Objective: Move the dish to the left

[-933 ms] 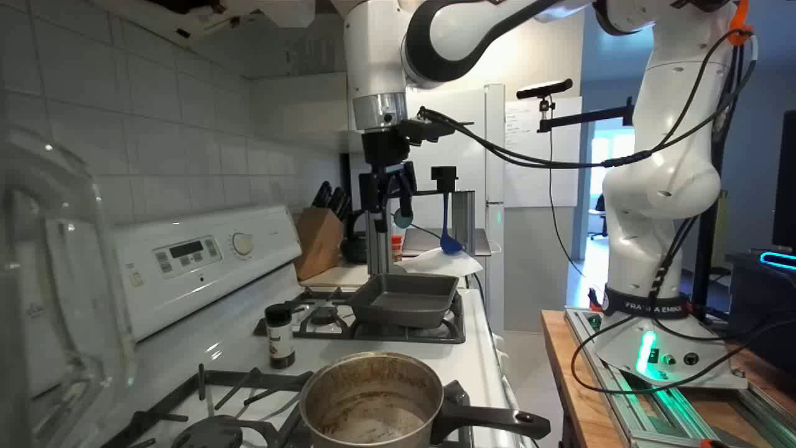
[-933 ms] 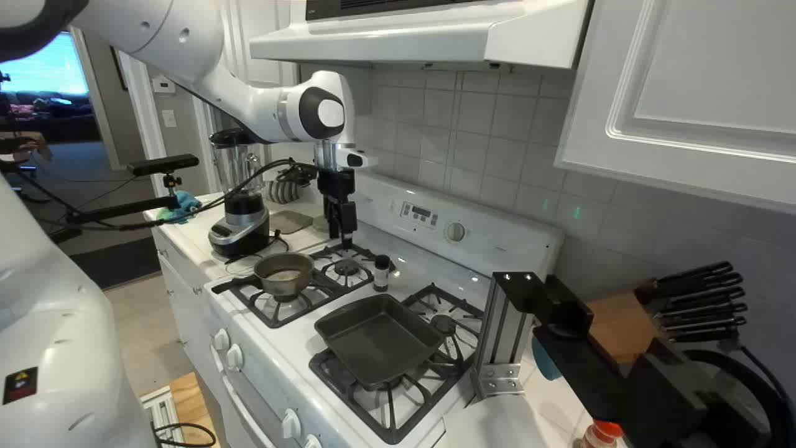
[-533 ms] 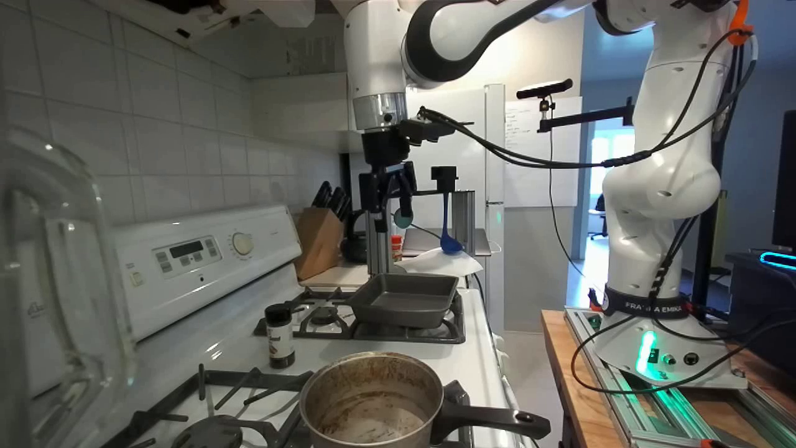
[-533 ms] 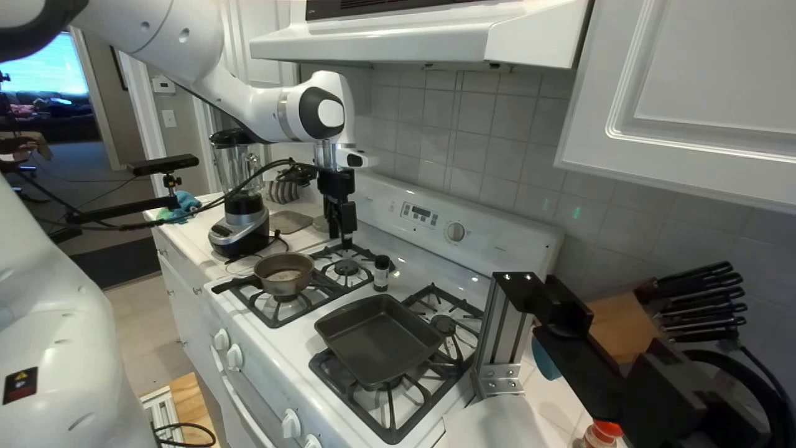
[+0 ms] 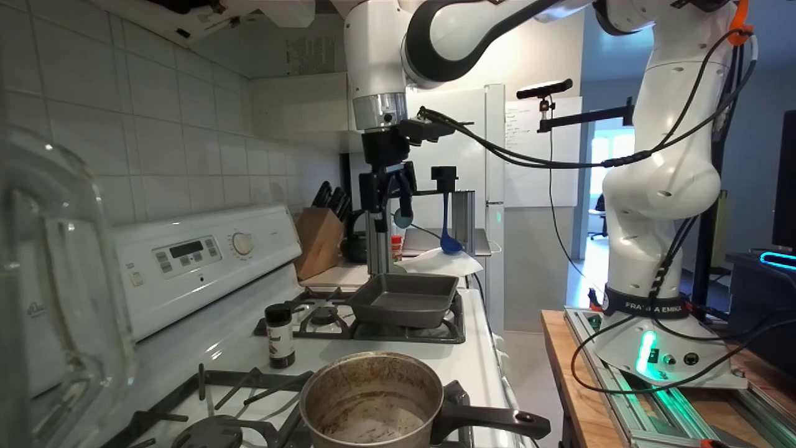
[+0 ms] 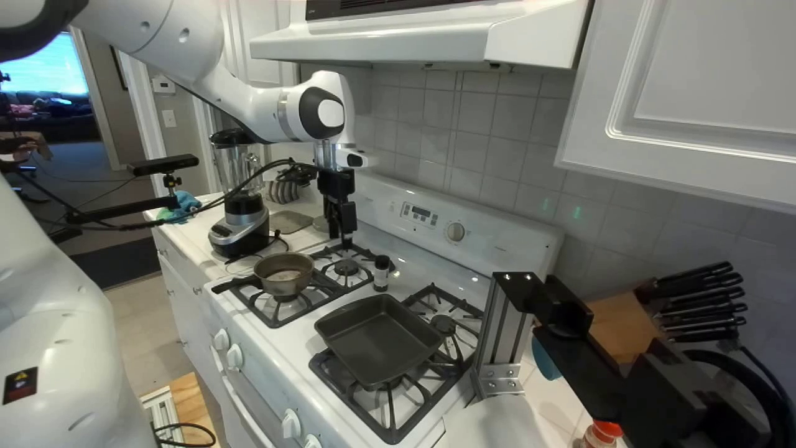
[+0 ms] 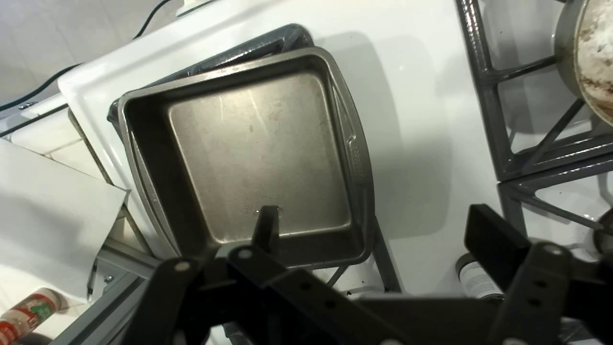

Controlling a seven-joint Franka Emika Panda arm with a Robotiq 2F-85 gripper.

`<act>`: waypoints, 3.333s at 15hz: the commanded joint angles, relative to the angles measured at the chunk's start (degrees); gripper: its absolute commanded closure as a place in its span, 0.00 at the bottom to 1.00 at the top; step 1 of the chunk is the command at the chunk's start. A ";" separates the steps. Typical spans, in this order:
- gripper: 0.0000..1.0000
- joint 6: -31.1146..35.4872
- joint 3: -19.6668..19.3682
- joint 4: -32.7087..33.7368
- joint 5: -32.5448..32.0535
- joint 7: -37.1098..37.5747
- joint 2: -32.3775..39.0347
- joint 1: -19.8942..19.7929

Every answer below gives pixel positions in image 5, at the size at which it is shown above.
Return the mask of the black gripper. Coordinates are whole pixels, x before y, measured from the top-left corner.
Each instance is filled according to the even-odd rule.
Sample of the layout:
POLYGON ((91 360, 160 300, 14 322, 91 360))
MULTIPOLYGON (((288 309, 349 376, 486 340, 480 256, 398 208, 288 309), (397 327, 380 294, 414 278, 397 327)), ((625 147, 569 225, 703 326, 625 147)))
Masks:
POLYGON ((397 128, 363 135, 363 153, 368 171, 358 177, 362 207, 373 215, 389 213, 389 200, 398 198, 394 224, 409 228, 414 224, 417 169, 409 158, 409 138, 397 128))

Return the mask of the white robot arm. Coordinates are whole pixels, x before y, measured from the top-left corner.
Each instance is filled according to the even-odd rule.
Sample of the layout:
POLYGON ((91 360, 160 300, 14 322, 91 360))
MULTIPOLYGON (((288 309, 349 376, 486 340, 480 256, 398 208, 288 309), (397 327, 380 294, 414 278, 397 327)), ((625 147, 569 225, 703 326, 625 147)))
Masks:
POLYGON ((349 86, 363 132, 363 203, 392 195, 414 213, 409 149, 430 137, 407 111, 410 85, 469 75, 505 31, 589 8, 611 35, 655 31, 633 125, 638 149, 606 163, 611 305, 670 316, 680 285, 675 225, 708 210, 722 189, 711 125, 731 103, 730 61, 754 29, 750 0, 362 0, 344 15, 349 86))

